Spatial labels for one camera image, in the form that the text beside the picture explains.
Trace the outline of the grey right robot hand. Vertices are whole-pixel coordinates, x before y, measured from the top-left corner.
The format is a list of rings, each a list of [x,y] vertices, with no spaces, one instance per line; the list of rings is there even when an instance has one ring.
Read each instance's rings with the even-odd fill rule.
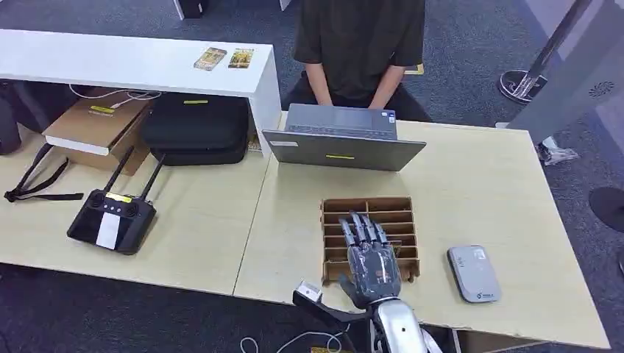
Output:
[[[347,245],[351,277],[342,274],[338,282],[355,307],[371,305],[400,294],[401,276],[392,244],[382,226],[368,216],[350,212],[353,225],[341,218]]]

